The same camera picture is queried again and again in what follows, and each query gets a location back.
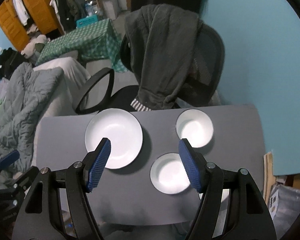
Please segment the orange wooden wardrobe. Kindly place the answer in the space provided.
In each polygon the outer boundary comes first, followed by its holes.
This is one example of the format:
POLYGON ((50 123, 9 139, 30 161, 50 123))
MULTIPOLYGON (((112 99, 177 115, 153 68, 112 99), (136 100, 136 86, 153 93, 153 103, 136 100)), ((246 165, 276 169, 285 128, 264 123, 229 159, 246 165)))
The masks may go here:
POLYGON ((49 38, 64 34, 51 0, 3 0, 0 4, 0 28, 17 51, 30 42, 30 24, 49 38))

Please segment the black office chair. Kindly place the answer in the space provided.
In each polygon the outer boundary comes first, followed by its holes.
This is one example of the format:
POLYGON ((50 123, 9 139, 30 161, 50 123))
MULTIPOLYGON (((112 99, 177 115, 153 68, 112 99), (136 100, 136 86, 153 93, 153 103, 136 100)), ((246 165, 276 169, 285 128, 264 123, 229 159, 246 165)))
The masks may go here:
MULTIPOLYGON (((177 99, 193 107, 209 104, 217 90, 224 64, 224 44, 219 34, 210 26, 203 25, 194 46, 193 63, 187 68, 165 67, 155 75, 147 75, 147 84, 154 86, 154 93, 168 100, 168 109, 179 108, 177 99)), ((103 68, 94 74, 79 90, 72 106, 77 114, 90 114, 108 108, 125 111, 145 111, 136 99, 142 92, 140 85, 130 85, 113 92, 115 72, 103 68), (83 100, 92 88, 105 76, 109 77, 103 99, 93 107, 82 109, 83 100)))

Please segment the green checkered tablecloth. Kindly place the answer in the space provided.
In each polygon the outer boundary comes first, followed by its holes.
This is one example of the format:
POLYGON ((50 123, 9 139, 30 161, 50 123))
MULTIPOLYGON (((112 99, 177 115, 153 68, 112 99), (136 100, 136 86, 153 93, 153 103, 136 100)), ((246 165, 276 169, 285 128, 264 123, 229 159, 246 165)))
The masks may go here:
POLYGON ((121 42, 121 36, 116 31, 112 20, 101 20, 77 28, 48 42, 41 51, 36 66, 56 59, 63 54, 77 51, 80 63, 109 60, 111 68, 115 72, 125 73, 128 69, 120 59, 121 42))

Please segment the white pillow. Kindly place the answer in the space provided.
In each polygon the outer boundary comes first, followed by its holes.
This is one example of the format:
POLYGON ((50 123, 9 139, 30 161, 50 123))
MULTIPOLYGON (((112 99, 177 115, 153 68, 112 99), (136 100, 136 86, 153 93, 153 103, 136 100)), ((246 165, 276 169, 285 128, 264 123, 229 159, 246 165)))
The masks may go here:
POLYGON ((41 118, 75 115, 72 102, 81 87, 91 78, 89 72, 72 57, 51 60, 35 67, 34 70, 48 70, 57 67, 62 68, 63 76, 42 112, 41 118))

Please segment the hanging dark clothes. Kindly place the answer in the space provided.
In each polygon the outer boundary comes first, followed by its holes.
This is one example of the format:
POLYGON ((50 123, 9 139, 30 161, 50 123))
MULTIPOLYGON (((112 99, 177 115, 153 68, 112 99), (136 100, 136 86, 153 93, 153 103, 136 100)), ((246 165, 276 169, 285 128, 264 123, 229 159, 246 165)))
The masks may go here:
POLYGON ((85 0, 51 0, 57 19, 65 33, 77 28, 77 21, 86 18, 85 0))

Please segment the white plate stack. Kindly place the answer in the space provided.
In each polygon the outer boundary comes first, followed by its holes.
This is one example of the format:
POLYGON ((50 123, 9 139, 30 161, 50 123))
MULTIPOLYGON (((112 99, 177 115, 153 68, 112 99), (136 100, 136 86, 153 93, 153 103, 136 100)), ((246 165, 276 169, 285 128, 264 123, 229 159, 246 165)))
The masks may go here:
POLYGON ((110 108, 96 114, 85 130, 87 152, 95 150, 103 138, 111 143, 106 168, 117 170, 132 163, 143 144, 143 131, 137 118, 128 111, 110 108))

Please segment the grey plastic bag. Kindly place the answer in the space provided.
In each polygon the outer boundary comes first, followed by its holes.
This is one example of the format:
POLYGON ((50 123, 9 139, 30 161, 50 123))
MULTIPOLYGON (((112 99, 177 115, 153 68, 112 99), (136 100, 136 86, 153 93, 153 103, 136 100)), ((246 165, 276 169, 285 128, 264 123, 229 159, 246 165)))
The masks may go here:
POLYGON ((277 239, 281 239, 300 215, 300 189, 275 185, 270 194, 268 209, 277 239))

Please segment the grey quilted blanket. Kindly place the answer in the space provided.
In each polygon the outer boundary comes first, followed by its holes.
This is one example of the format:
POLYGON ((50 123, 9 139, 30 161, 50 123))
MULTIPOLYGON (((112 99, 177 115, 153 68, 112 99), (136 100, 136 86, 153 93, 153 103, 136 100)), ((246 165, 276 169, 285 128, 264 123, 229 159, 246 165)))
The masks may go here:
POLYGON ((0 110, 0 158, 20 154, 7 168, 10 176, 30 167, 36 126, 63 75, 60 67, 35 71, 29 63, 13 72, 0 110))

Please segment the teal plastic crate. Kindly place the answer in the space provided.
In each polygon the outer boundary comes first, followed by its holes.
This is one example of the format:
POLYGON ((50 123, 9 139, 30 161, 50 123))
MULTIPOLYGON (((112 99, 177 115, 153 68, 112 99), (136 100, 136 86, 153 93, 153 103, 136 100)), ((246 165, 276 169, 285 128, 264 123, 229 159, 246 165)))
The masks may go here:
POLYGON ((98 17, 97 15, 92 15, 92 16, 88 16, 86 18, 82 18, 80 20, 76 21, 76 27, 77 28, 82 28, 85 27, 87 25, 93 24, 98 22, 98 17))

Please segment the dark grey hoodie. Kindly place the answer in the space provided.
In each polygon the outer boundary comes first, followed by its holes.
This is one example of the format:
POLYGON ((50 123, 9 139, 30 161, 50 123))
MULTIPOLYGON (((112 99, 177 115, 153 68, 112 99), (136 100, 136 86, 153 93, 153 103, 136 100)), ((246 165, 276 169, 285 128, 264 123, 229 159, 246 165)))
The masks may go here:
POLYGON ((155 75, 165 67, 189 67, 202 25, 197 13, 169 4, 149 4, 126 17, 130 65, 142 88, 136 99, 145 111, 168 109, 168 100, 154 93, 154 86, 147 84, 146 76, 155 75))

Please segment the white bowl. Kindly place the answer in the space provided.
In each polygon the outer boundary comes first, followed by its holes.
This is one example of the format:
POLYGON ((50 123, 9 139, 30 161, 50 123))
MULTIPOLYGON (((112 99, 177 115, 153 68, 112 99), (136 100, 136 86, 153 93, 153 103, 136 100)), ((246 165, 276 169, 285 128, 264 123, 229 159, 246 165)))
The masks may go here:
POLYGON ((187 109, 177 118, 175 130, 179 139, 187 139, 194 148, 206 146, 214 133, 210 117, 199 109, 187 109))
POLYGON ((190 181, 178 153, 166 153, 156 159, 149 172, 152 185, 164 194, 179 194, 190 181))

